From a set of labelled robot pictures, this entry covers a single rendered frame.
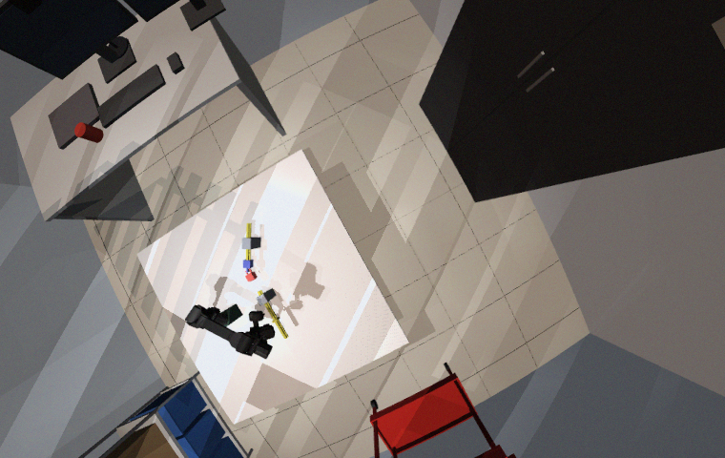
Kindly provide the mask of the yellow shaft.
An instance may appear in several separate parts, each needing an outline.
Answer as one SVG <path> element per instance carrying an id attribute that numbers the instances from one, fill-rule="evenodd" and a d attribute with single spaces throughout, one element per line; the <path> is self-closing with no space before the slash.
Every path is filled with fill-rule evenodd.
<path id="1" fill-rule="evenodd" d="M 259 305 L 265 304 L 265 306 L 267 307 L 267 309 L 273 319 L 272 323 L 276 324 L 282 337 L 284 339 L 286 339 L 289 336 L 287 335 L 286 331 L 284 330 L 282 324 L 279 321 L 280 317 L 277 317 L 273 308 L 269 304 L 269 301 L 271 301 L 273 299 L 273 297 L 277 296 L 276 293 L 274 292 L 273 288 L 271 288 L 269 291 L 265 291 L 265 292 L 262 292 L 262 290 L 260 289 L 260 291 L 258 293 L 259 293 L 259 296 L 256 299 L 257 299 Z"/>

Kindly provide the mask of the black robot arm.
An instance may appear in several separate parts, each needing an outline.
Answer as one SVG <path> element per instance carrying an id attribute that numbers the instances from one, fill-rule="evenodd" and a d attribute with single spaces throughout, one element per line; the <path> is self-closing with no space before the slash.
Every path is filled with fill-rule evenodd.
<path id="1" fill-rule="evenodd" d="M 220 309 L 216 307 L 208 307 L 207 309 L 200 304 L 194 305 L 185 321 L 196 329 L 205 328 L 229 341 L 231 346 L 239 353 L 250 357 L 254 353 L 267 359 L 273 346 L 263 342 L 263 340 L 266 341 L 275 337 L 274 326 L 269 323 L 260 326 L 258 336 L 250 332 L 235 332 L 224 326 L 227 324 L 228 313 L 224 315 L 220 312 Z"/>

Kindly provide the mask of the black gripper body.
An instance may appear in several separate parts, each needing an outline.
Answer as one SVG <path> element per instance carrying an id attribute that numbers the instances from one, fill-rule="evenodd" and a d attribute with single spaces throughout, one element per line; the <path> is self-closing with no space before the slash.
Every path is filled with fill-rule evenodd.
<path id="1" fill-rule="evenodd" d="M 259 335 L 259 329 L 260 329 L 259 322 L 263 321 L 263 313 L 262 313 L 262 311 L 257 311 L 257 310 L 251 311 L 249 313 L 249 321 L 250 322 L 253 322 L 253 326 L 254 326 L 254 327 L 253 326 L 250 327 L 250 331 L 249 332 L 258 336 Z"/>

